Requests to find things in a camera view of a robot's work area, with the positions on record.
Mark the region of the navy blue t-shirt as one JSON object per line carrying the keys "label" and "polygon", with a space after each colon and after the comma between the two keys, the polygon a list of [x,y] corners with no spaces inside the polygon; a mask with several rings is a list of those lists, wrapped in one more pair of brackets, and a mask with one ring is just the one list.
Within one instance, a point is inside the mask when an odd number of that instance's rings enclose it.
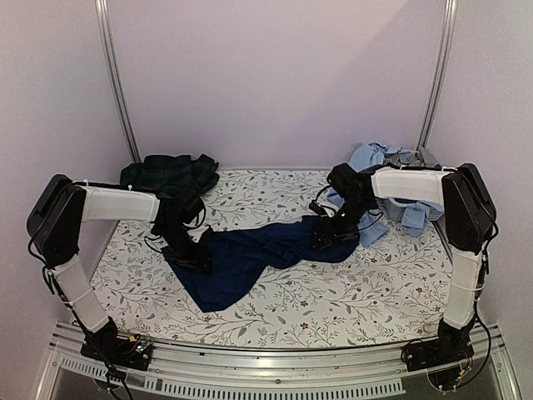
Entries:
{"label": "navy blue t-shirt", "polygon": [[285,270],[301,261],[340,263],[355,252],[358,237],[313,250],[311,235],[317,221],[317,217],[304,216],[293,223],[215,232],[208,241],[209,274],[178,266],[171,260],[169,247],[162,254],[202,312],[223,311],[248,294],[267,267]]}

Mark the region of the right robot arm white sleeves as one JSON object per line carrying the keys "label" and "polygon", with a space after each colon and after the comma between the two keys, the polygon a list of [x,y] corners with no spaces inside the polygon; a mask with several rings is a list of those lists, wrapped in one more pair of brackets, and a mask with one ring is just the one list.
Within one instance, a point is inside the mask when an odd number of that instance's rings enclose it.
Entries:
{"label": "right robot arm white sleeves", "polygon": [[463,328],[476,317],[476,302],[487,274],[488,246],[497,236],[496,208],[486,185],[471,163],[424,169],[375,166],[355,172],[347,163],[326,178],[343,204],[370,209],[376,198],[401,198],[443,207],[452,259],[451,289],[443,314],[446,323]]}

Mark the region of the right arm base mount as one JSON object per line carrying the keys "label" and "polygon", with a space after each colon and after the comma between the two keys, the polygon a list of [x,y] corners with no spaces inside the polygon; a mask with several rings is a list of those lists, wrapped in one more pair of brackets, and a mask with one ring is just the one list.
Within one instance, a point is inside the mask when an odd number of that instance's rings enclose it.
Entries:
{"label": "right arm base mount", "polygon": [[430,372],[429,382],[433,388],[447,392],[456,390],[466,374],[458,362],[468,360],[474,355],[470,331],[476,322],[473,317],[464,327],[455,328],[442,318],[439,321],[437,336],[428,341],[414,339],[401,350],[401,360],[409,372],[445,366],[455,363],[454,367]]}

